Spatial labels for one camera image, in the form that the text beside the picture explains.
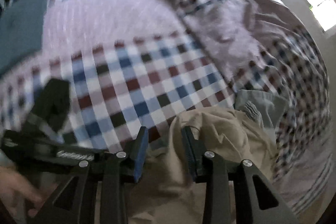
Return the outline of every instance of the blue and red gingham fabric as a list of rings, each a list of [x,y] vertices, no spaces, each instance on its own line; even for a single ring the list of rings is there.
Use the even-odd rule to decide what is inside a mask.
[[[20,65],[10,74],[15,77],[1,86],[5,128],[20,128],[50,77],[67,79],[71,111],[59,141],[111,152],[122,150],[140,126],[149,128],[152,141],[168,132],[180,112],[234,103],[232,89],[187,33],[116,41],[33,67]]]
[[[214,33],[216,28],[225,28],[225,22],[216,25],[215,20],[211,21],[214,14],[210,13],[209,16],[207,13],[219,10],[226,1],[230,0],[171,0],[184,24],[196,34],[200,31],[195,26],[205,22],[207,16],[214,24],[211,26]],[[234,92],[240,89],[263,90],[288,99],[289,108],[276,130],[279,155],[274,167],[273,181],[277,181],[298,165],[311,144],[322,145],[332,140],[329,79],[314,40],[300,20],[280,0],[251,0],[251,3],[258,5],[261,14],[272,13],[275,17],[278,16],[284,25],[280,23],[274,30],[270,28],[264,33],[258,33],[259,29],[251,27],[251,35],[260,39],[260,56],[235,71],[232,78],[226,79],[226,83]],[[280,35],[272,35],[273,31],[279,31]],[[206,38],[201,43],[206,47]],[[221,66],[220,58],[216,60],[215,55],[213,58]],[[331,151],[326,153],[329,156],[323,163],[323,170],[311,179],[311,188],[295,200],[292,206],[294,213],[305,210],[326,188],[333,169]],[[293,189],[299,186],[290,185],[289,189],[290,187]]]

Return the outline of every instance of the laundry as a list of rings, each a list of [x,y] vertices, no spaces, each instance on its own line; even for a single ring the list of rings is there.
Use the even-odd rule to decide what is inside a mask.
[[[173,120],[168,146],[148,153],[142,180],[127,188],[129,223],[202,222],[206,185],[194,184],[189,176],[181,139],[185,126],[208,150],[235,162],[250,159],[272,179],[277,147],[244,112],[215,106],[186,111]]]

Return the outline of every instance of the wrinkled fabric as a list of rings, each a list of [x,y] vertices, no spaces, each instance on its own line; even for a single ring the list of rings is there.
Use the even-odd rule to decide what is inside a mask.
[[[148,155],[142,180],[128,189],[129,223],[201,223],[206,184],[195,184],[188,172],[181,129],[226,160],[250,159],[269,179],[277,158],[276,145],[240,111],[206,107],[179,114],[169,130],[167,150]],[[230,184],[231,196],[233,186]],[[231,203],[231,213],[235,205]]]
[[[302,22],[280,0],[170,1],[235,93],[260,90],[287,99],[275,130],[279,157],[273,179],[291,181],[290,171],[301,165],[305,152],[333,138],[328,73]],[[331,150],[323,153],[331,157]],[[307,183],[287,185],[288,192],[305,193],[291,201],[305,204],[296,213],[326,185],[332,164],[324,161],[322,166],[322,180],[312,170]]]
[[[235,109],[243,111],[256,122],[274,144],[275,132],[287,107],[288,100],[285,98],[260,90],[239,90],[235,101]]]

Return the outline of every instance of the finger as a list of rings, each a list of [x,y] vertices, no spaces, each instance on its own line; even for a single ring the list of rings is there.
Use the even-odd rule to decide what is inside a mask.
[[[43,197],[40,195],[38,190],[19,173],[13,172],[12,179],[9,184],[13,190],[18,191],[26,199],[32,201],[33,203],[40,203],[43,201]]]
[[[29,215],[29,217],[35,217],[38,212],[39,212],[39,210],[37,210],[37,209],[30,209],[30,210],[28,210],[28,215]]]

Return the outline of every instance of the human hand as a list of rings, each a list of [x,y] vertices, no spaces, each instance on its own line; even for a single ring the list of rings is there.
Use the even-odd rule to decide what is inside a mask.
[[[13,217],[18,213],[19,195],[33,203],[35,208],[28,215],[35,216],[44,203],[41,193],[13,167],[0,166],[0,199]]]

